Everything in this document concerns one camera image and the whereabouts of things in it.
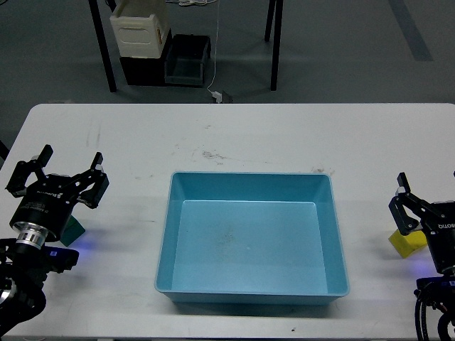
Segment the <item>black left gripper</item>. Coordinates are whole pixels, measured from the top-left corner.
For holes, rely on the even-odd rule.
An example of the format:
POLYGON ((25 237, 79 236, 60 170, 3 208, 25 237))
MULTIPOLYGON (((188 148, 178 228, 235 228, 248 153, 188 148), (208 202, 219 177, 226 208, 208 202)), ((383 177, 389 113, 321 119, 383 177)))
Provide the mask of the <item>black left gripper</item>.
POLYGON ((109 185, 102 168, 103 156, 97 152, 88 170, 73 177, 45 175, 43 168, 53 154, 46 144, 41 153, 30 161, 19 161, 14 168, 6 190, 21 201, 9 224, 20 232, 27 227, 41 227, 48 231, 48 242, 59 241, 70 220, 73 208, 82 203, 90 209, 98 207, 109 185), (26 186, 34 173, 37 181, 26 186))

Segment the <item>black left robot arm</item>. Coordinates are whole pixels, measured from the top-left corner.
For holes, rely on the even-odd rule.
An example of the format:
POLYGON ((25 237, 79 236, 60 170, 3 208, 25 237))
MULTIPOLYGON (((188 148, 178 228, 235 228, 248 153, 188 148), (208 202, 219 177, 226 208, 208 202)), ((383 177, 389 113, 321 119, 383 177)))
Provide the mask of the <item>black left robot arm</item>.
POLYGON ((19 161, 6 190, 19 203, 10 227, 16 238, 1 240, 1 334, 44 310, 43 285, 50 272, 61 274, 77 264, 79 253, 70 245, 85 233, 73 217, 78 203, 98 207, 109 180, 101 153, 74 176, 46 174, 51 146, 29 161, 19 161))

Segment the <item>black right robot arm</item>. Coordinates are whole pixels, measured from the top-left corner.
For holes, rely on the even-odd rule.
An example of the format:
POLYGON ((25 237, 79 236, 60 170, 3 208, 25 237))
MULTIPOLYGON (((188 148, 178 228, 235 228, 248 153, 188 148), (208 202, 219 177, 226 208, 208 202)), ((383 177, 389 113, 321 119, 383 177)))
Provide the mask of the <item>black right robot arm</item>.
POLYGON ((405 173, 397 176, 398 189, 388 207, 403 237, 421 231, 439 277, 418 278, 414 290, 414 325, 418 340, 428 340, 427 308, 439 310, 440 340, 450 340, 454 326, 454 201, 429 203, 411 191, 405 173))

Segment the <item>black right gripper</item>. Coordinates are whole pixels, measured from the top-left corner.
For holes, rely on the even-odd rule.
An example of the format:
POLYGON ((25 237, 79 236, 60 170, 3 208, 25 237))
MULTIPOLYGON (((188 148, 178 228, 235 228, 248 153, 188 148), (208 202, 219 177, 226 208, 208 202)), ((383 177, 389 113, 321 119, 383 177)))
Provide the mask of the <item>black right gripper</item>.
POLYGON ((401 235, 422 230, 438 274, 454 273, 454 201, 430 204, 412 194, 405 172, 388 207, 401 235))

